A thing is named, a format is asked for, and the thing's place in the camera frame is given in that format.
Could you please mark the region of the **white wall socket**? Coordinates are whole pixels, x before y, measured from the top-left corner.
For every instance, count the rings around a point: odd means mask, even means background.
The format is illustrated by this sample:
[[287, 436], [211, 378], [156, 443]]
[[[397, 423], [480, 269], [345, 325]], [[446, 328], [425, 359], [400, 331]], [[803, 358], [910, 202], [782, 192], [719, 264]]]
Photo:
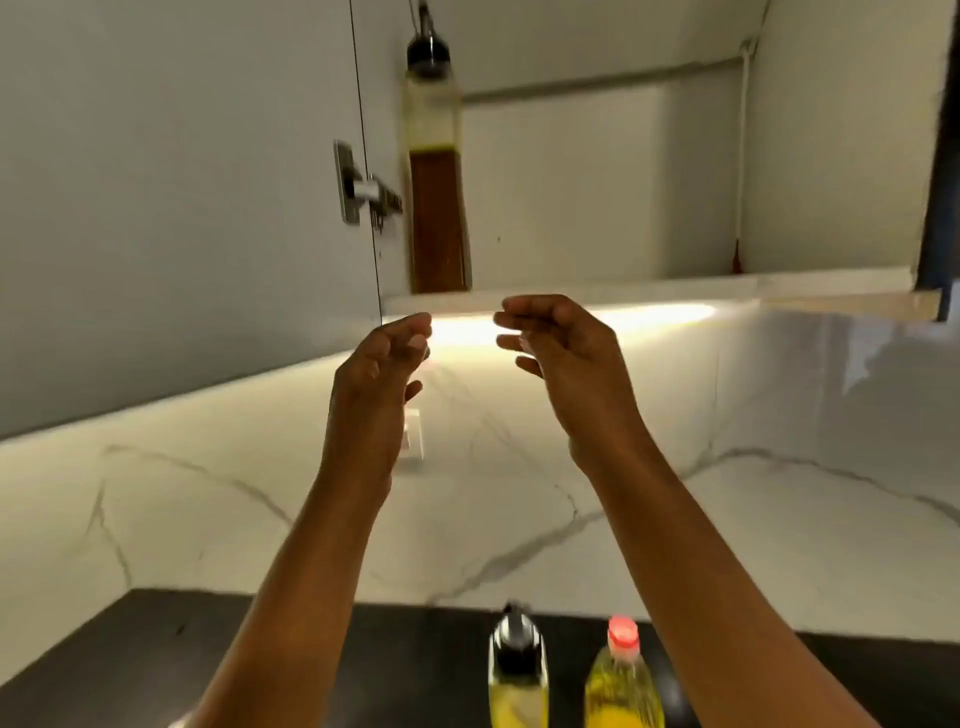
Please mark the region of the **white wall socket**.
[[421, 413], [405, 407], [398, 463], [422, 463], [425, 459], [425, 441]]

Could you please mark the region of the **under-cabinet light strip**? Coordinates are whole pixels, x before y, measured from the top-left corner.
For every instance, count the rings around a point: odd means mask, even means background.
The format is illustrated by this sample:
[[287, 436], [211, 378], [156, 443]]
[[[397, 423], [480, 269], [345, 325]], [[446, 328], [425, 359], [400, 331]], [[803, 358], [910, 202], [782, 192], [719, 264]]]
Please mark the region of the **under-cabinet light strip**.
[[[628, 339], [676, 329], [713, 318], [718, 308], [705, 302], [658, 303], [621, 307], [601, 306], [587, 310], [617, 334]], [[498, 335], [514, 334], [512, 329], [498, 326], [494, 314], [435, 315], [432, 319], [432, 346], [493, 346]]]

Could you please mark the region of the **person's right hand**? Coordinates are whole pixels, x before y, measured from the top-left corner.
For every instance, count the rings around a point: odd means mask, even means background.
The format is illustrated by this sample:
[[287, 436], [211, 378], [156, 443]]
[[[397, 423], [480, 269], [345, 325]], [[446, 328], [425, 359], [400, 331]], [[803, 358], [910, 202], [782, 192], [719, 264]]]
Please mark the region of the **person's right hand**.
[[590, 358], [541, 377], [577, 466], [594, 481], [646, 478], [665, 467], [640, 413], [618, 336], [593, 318]]

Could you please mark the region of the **yellow oil bottle red cap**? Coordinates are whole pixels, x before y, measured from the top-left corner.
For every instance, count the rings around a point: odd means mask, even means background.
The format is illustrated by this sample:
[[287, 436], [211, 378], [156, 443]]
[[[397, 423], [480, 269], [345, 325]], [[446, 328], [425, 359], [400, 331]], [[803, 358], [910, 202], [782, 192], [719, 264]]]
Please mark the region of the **yellow oil bottle red cap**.
[[652, 673], [642, 658], [640, 630], [629, 616], [606, 624], [606, 643], [583, 691], [583, 728], [666, 728]]

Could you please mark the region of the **person's right forearm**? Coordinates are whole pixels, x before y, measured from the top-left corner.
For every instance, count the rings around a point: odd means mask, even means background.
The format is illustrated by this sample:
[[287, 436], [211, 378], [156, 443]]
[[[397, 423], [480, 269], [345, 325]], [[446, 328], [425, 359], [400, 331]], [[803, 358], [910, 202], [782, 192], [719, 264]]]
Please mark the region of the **person's right forearm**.
[[577, 454], [702, 728], [881, 728], [776, 612], [654, 445]]

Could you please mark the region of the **white cabinet door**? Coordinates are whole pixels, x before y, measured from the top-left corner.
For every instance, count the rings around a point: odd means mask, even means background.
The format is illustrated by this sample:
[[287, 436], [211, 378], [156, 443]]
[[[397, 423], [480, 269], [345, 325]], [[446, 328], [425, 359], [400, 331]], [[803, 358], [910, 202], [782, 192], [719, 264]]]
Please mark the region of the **white cabinet door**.
[[0, 0], [0, 441], [380, 323], [351, 0]]

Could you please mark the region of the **metal cabinet hinge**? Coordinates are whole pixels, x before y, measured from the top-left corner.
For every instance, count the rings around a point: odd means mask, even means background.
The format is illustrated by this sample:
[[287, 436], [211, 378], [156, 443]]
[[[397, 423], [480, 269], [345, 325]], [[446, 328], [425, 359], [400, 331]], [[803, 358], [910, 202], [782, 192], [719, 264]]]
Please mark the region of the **metal cabinet hinge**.
[[353, 148], [347, 142], [333, 142], [338, 195], [342, 220], [358, 227], [361, 210], [367, 207], [373, 227], [381, 232], [384, 222], [404, 213], [402, 197], [376, 176], [364, 176], [354, 163]]

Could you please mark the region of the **glass oil dispenser black spout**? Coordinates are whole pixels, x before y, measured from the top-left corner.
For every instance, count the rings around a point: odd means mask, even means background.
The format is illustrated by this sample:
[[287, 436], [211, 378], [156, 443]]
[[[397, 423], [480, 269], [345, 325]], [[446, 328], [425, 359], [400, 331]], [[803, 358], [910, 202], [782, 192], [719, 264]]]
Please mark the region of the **glass oil dispenser black spout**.
[[509, 601], [487, 641], [490, 728], [548, 728], [546, 642], [525, 607]]

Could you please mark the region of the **person's left forearm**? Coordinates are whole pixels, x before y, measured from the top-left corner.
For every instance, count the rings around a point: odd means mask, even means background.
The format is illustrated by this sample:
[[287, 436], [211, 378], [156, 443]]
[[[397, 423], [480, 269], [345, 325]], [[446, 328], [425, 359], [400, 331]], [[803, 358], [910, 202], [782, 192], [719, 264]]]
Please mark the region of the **person's left forearm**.
[[389, 472], [322, 467], [184, 728], [321, 728]]

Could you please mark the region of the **tall glass bottle brown liquid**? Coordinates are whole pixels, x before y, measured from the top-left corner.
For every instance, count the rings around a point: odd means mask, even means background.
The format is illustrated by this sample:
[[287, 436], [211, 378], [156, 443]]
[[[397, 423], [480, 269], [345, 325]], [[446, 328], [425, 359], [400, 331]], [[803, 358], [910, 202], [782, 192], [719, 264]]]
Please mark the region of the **tall glass bottle brown liquid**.
[[410, 278], [415, 295], [467, 292], [470, 243], [461, 175], [462, 94], [427, 0], [406, 47], [404, 137], [410, 172]]

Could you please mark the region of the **person's left hand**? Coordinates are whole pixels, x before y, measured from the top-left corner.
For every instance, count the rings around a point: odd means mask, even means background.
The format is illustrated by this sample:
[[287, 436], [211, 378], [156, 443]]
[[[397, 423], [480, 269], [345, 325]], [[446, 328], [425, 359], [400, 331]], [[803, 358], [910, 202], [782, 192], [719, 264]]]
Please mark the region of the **person's left hand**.
[[408, 402], [362, 381], [363, 340], [334, 374], [318, 480], [382, 502], [399, 458]]

